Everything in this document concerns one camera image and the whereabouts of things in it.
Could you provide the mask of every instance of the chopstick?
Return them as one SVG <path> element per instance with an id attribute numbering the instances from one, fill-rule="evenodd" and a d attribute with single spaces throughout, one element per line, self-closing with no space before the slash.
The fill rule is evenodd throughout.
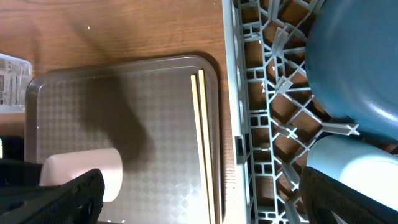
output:
<path id="1" fill-rule="evenodd" d="M 195 75 L 191 75 L 191 85 L 192 85 L 192 95 L 193 95 L 193 109 L 195 112 L 195 125 L 196 125 L 197 140 L 198 140 L 200 177 L 202 182 L 202 189 L 206 194 L 206 203 L 208 205 L 210 224 L 215 224 L 216 218 L 215 218 L 215 201 L 214 201 L 214 189 L 213 189 L 214 188 L 213 166 L 211 161 L 205 76 L 203 70 L 199 70 L 198 74 L 199 74 L 199 93 L 200 93 L 201 112 L 199 110 L 197 78 Z"/>
<path id="2" fill-rule="evenodd" d="M 198 154 L 199 154 L 201 189 L 204 192 L 204 194 L 206 195 L 205 203 L 207 205 L 207 210 L 209 212 L 209 219 L 210 219 L 209 195 L 208 195 L 208 189 L 207 189 L 205 155 L 204 155 L 203 141 L 202 141 L 202 136 L 201 136 L 201 123 L 200 123 L 200 111 L 199 111 L 197 77 L 195 75 L 191 75 L 191 86 L 192 86 L 192 96 L 193 96 L 193 110 L 194 110 L 194 113 L 195 113 L 195 126 L 196 126 L 196 131 L 197 131 L 197 140 L 198 140 Z"/>
<path id="3" fill-rule="evenodd" d="M 209 194 L 209 209 L 210 209 L 210 223 L 216 223 L 215 205 L 214 205 L 214 187 L 213 187 L 213 164 L 211 161 L 210 148 L 210 132 L 207 115 L 207 100 L 206 100 L 206 86 L 205 73 L 199 70 L 199 93 L 200 93 L 200 107 L 201 107 L 201 123 L 203 128 L 203 143 L 205 147 L 205 164 L 207 176 L 207 190 Z"/>

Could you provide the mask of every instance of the wooden table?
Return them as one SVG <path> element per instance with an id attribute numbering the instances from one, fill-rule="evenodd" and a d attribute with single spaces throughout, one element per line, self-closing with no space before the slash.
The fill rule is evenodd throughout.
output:
<path id="1" fill-rule="evenodd" d="M 0 52 L 30 61 L 34 75 L 181 54 L 207 59 L 219 78 L 225 223 L 233 222 L 234 197 L 243 192 L 234 191 L 220 0 L 7 0 Z M 0 134 L 23 135 L 24 115 L 0 116 Z"/>

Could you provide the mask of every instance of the clear plastic package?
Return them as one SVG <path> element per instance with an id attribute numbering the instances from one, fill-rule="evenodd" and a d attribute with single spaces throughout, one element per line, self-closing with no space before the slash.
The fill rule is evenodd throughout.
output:
<path id="1" fill-rule="evenodd" d="M 25 113 L 25 93 L 32 80 L 32 65 L 0 54 L 0 114 Z"/>

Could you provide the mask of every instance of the dish rack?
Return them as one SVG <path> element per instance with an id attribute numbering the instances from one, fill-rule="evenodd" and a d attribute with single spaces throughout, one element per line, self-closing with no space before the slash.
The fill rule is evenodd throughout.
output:
<path id="1" fill-rule="evenodd" d="M 308 222 L 298 192 L 308 151 L 324 132 L 359 135 L 358 124 L 327 122 L 330 117 L 306 78 L 305 43 L 323 3 L 223 0 L 236 190 L 243 192 L 238 203 L 244 223 Z"/>

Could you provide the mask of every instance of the gray plastic tray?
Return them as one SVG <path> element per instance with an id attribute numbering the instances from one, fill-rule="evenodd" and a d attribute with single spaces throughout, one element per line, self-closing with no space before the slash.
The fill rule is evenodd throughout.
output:
<path id="1" fill-rule="evenodd" d="M 39 76 L 27 89 L 25 160 L 115 147 L 123 160 L 114 223 L 206 223 L 190 75 L 204 69 L 217 220 L 221 218 L 218 82 L 197 56 Z"/>

